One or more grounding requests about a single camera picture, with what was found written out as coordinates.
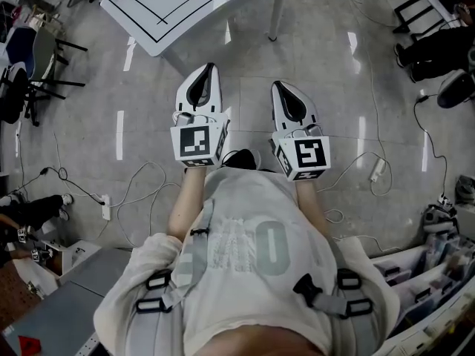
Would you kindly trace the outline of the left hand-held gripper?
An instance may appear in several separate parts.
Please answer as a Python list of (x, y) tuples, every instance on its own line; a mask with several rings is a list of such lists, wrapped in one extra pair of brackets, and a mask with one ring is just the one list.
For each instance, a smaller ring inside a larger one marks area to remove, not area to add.
[(175, 159), (186, 168), (217, 166), (230, 120), (225, 113), (216, 113), (222, 108), (216, 64), (204, 64), (186, 78), (177, 90), (176, 108), (170, 128)]

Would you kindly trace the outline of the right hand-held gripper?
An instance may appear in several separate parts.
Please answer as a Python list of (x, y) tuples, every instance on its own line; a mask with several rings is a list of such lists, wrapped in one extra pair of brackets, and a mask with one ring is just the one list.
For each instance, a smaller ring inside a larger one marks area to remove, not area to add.
[(331, 167), (330, 140), (316, 124), (313, 101), (296, 86), (276, 81), (271, 88), (276, 131), (272, 152), (290, 182), (317, 179)]

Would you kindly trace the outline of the person's left forearm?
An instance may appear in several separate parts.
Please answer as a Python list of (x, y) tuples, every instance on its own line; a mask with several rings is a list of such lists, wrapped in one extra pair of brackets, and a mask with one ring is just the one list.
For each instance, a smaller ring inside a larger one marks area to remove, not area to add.
[(168, 219), (167, 234), (184, 241), (203, 209), (206, 168), (187, 168), (177, 201)]

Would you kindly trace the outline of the person's right forearm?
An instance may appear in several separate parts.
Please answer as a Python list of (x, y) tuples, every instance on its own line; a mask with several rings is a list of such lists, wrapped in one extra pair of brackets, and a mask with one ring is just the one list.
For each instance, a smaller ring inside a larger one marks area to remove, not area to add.
[(313, 181), (297, 181), (295, 188), (298, 207), (303, 215), (322, 235), (330, 238), (327, 220), (319, 204), (318, 194)]

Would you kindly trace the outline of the white table leg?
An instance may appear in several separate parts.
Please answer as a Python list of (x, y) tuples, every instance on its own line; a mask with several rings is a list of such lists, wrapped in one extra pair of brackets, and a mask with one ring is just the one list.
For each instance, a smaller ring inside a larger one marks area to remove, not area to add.
[(270, 27), (268, 32), (268, 39), (271, 42), (275, 42), (278, 37), (278, 28), (280, 25), (283, 9), (284, 0), (274, 0), (272, 8), (272, 17), (270, 20)]

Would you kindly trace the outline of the person's white t-shirt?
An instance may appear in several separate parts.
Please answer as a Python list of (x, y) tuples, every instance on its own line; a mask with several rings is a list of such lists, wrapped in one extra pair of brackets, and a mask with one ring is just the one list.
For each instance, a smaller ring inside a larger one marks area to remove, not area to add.
[[(216, 202), (223, 210), (224, 220), (232, 226), (247, 223), (257, 216), (265, 216), (282, 223), (303, 218), (307, 229), (322, 235), (299, 209), (295, 182), (288, 182), (280, 174), (236, 168), (206, 171), (203, 200), (203, 208), (207, 200)], [(202, 216), (203, 209), (193, 222), (186, 238), (190, 231), (198, 226)], [(136, 302), (146, 294), (147, 279), (157, 271), (175, 266), (186, 238), (180, 241), (168, 235), (166, 231), (149, 237), (142, 246), (132, 251), (122, 276), (107, 293), (94, 314), (96, 334), (112, 356), (126, 356), (125, 343), (128, 330)], [(400, 308), (399, 297), (371, 263), (358, 238), (347, 237), (336, 240), (331, 235), (330, 238), (341, 249), (349, 267), (379, 289), (384, 304), (379, 324), (384, 332), (382, 346), (396, 324)], [(268, 329), (243, 327), (234, 332), (219, 334), (192, 356), (332, 355), (329, 351), (321, 351), (308, 340), (289, 332), (281, 332), (277, 340), (272, 340), (272, 333)]]

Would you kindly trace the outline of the grey harness with black buckles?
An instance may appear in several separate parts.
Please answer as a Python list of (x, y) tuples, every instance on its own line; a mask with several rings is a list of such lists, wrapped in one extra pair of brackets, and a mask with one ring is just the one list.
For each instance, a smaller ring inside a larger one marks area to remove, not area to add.
[(153, 273), (135, 305), (126, 356), (192, 356), (243, 327), (289, 332), (332, 356), (372, 356), (384, 340), (378, 287), (303, 218), (236, 226), (207, 200), (173, 268)]

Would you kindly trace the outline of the grey and black office chair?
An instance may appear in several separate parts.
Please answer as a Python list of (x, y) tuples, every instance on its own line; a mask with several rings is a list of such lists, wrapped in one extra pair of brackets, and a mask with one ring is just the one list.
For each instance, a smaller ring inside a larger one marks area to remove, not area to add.
[(444, 109), (454, 108), (474, 97), (474, 76), (464, 70), (457, 70), (441, 84), (437, 95), (437, 105)]

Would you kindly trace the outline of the grey chair with black legs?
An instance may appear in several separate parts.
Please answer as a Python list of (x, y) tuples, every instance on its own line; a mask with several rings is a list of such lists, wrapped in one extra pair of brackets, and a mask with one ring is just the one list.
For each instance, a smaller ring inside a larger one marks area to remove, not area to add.
[(51, 32), (43, 27), (40, 27), (37, 30), (35, 39), (33, 41), (33, 71), (28, 79), (32, 89), (57, 99), (65, 100), (63, 95), (57, 94), (53, 90), (48, 90), (46, 87), (64, 85), (83, 88), (85, 83), (70, 82), (54, 78), (55, 66), (57, 62), (62, 63), (65, 66), (69, 65), (68, 61), (59, 54), (59, 51), (62, 49), (62, 45), (66, 47), (72, 47), (83, 52), (88, 51), (86, 47), (56, 38)]

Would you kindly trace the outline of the blue chair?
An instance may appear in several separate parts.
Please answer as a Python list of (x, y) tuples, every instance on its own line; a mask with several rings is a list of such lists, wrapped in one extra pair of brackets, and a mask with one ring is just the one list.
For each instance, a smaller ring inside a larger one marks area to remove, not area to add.
[(36, 31), (31, 27), (14, 27), (5, 43), (0, 42), (0, 67), (9, 67), (18, 62), (25, 63), (29, 70), (33, 67), (33, 43)]

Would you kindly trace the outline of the white open box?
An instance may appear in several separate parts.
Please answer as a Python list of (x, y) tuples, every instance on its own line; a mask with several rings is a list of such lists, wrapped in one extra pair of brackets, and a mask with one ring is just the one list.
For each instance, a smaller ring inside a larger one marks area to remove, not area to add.
[(101, 246), (80, 240), (68, 247), (55, 241), (43, 240), (42, 245), (47, 251), (52, 251), (53, 256), (45, 261), (45, 266), (56, 278), (64, 277), (67, 273), (78, 267), (97, 253)]

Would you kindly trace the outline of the white storage shelf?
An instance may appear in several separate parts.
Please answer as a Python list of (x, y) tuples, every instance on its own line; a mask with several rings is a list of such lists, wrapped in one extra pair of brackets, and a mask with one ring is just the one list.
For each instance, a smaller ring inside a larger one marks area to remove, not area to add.
[(373, 356), (423, 356), (475, 304), (475, 241), (468, 237), (371, 261), (400, 299), (396, 324)]

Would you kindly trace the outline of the grey cabinet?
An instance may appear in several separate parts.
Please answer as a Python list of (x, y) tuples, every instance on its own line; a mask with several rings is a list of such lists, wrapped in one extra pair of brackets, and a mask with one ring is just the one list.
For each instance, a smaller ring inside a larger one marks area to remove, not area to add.
[(97, 252), (37, 307), (4, 330), (10, 348), (20, 354), (19, 338), (40, 342), (40, 356), (109, 356), (94, 330), (93, 315), (122, 275), (131, 253)]

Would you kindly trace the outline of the red diamond-shaped object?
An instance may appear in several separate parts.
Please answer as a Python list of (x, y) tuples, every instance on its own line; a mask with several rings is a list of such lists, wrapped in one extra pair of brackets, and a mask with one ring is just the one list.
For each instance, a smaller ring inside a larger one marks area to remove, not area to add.
[(39, 339), (32, 337), (18, 336), (20, 345), (20, 356), (41, 356), (42, 345)]

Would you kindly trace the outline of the black metal frame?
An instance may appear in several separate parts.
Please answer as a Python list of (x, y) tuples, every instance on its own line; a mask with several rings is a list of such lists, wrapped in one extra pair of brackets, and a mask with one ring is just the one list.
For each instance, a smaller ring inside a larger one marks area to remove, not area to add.
[(446, 24), (446, 19), (428, 0), (407, 0), (393, 10), (397, 18), (395, 34), (407, 34), (417, 41)]

